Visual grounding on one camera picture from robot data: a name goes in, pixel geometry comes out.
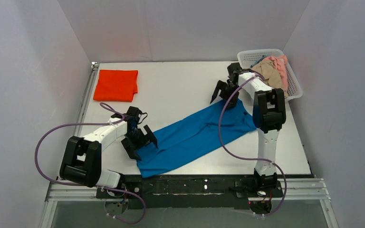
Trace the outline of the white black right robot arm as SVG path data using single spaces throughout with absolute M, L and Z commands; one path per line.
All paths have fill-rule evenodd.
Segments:
M 241 185 L 240 190 L 268 193 L 278 185 L 276 150 L 277 139 L 286 121 L 285 97 L 282 89 L 275 89 L 264 83 L 264 76 L 250 69 L 234 70 L 227 81 L 219 80 L 211 100 L 220 96 L 225 100 L 222 111 L 235 106 L 238 93 L 244 89 L 253 100 L 252 119 L 258 133 L 258 156 L 253 178 L 249 187 Z

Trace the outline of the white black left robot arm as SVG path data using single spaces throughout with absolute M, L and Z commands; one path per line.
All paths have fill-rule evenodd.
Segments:
M 157 138 L 148 125 L 140 129 L 134 123 L 113 118 L 107 125 L 83 137 L 72 136 L 68 140 L 60 177 L 86 187 L 121 187 L 123 174 L 102 167 L 103 151 L 120 137 L 130 159 L 141 160 L 137 151 L 142 147 L 151 143 L 158 146 Z

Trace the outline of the blue t shirt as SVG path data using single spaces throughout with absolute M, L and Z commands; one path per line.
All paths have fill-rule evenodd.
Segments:
M 222 111 L 218 101 L 154 132 L 153 144 L 137 151 L 142 158 L 137 167 L 143 178 L 178 169 L 247 133 L 256 130 L 252 116 L 238 100 L 236 107 Z

